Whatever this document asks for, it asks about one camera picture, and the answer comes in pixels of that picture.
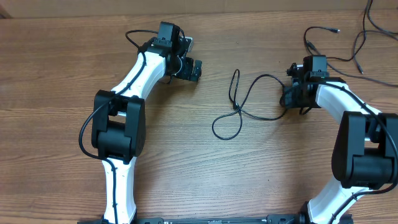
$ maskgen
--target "wooden table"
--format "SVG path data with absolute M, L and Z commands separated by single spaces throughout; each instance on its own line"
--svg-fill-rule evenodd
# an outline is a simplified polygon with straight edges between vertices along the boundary
M 285 71 L 307 55 L 303 32 L 328 56 L 349 57 L 361 11 L 265 12 L 171 16 L 113 16 L 0 20 L 0 223 L 76 223 L 99 218 L 106 205 L 104 170 L 81 153 L 78 133 L 99 90 L 117 85 L 135 64 L 131 29 L 157 30 L 160 21 L 195 38 L 191 57 L 203 61 L 200 82 L 158 83 L 146 101 L 147 139 L 136 164 L 138 217 L 258 217 L 296 213 L 331 177 L 338 125 L 325 110 L 278 121 L 243 118 L 241 134 L 221 141 L 211 132 L 232 112 L 228 87 L 241 70 L 238 100 L 262 73 Z M 382 27 L 398 30 L 398 13 L 373 11 Z M 132 37 L 142 43 L 151 35 Z M 398 43 L 369 34 L 358 55 L 364 76 L 398 84 Z M 354 63 L 333 62 L 357 74 Z M 398 112 L 398 89 L 343 77 L 370 105 Z M 260 80 L 245 107 L 277 116 L 281 88 Z M 234 133 L 239 119 L 220 121 Z M 89 141 L 91 126 L 85 135 Z M 362 198 L 356 223 L 398 222 L 398 190 Z

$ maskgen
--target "wood grain surface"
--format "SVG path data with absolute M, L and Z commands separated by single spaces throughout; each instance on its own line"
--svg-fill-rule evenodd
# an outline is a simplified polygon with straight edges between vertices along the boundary
M 374 20 L 398 30 L 396 10 L 373 11 Z M 278 121 L 243 118 L 241 134 L 221 141 L 213 120 L 232 112 L 228 87 L 241 71 L 238 100 L 262 73 L 290 80 L 285 71 L 307 55 L 309 26 L 341 29 L 308 33 L 328 56 L 349 57 L 361 11 L 262 12 L 171 16 L 114 16 L 0 20 L 0 223 L 76 223 L 102 216 L 104 170 L 83 155 L 78 133 L 99 90 L 117 85 L 135 64 L 137 50 L 124 37 L 131 29 L 157 30 L 160 21 L 194 37 L 191 57 L 203 61 L 198 84 L 157 83 L 146 101 L 147 139 L 136 164 L 138 217 L 258 217 L 296 213 L 331 177 L 338 125 L 325 110 Z M 138 42 L 149 34 L 132 37 Z M 398 43 L 369 34 L 358 55 L 364 76 L 398 84 Z M 353 63 L 333 62 L 357 74 Z M 398 112 L 398 89 L 343 77 L 364 101 Z M 281 87 L 259 80 L 245 108 L 277 116 Z M 234 133 L 239 118 L 216 130 Z M 91 126 L 85 146 L 92 149 Z M 367 196 L 350 212 L 356 223 L 397 223 L 398 190 Z

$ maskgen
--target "wooden tabletop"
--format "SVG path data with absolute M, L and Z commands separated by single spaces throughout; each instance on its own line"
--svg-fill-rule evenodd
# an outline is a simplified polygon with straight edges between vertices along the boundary
M 147 138 L 137 159 L 138 217 L 260 217 L 296 213 L 330 179 L 338 124 L 322 109 L 288 111 L 277 121 L 244 116 L 241 133 L 222 141 L 213 120 L 232 112 L 228 87 L 241 71 L 238 101 L 262 73 L 289 84 L 286 69 L 307 55 L 303 33 L 328 56 L 351 55 L 361 11 L 263 12 L 171 16 L 113 16 L 0 20 L 0 223 L 76 223 L 99 218 L 106 205 L 104 170 L 78 147 L 78 133 L 98 90 L 110 90 L 130 71 L 137 49 L 124 33 L 178 24 L 195 39 L 190 56 L 203 61 L 195 84 L 157 83 L 146 101 Z M 398 13 L 373 11 L 377 23 L 398 30 Z M 134 35 L 140 43 L 150 34 Z M 369 34 L 358 59 L 364 76 L 398 84 L 398 43 Z M 333 62 L 358 74 L 354 63 Z M 364 101 L 398 112 L 398 89 L 343 77 Z M 245 108 L 277 116 L 280 85 L 259 80 Z M 216 130 L 239 127 L 237 116 Z M 92 149 L 85 134 L 85 146 Z M 397 223 L 398 190 L 362 198 L 356 223 Z

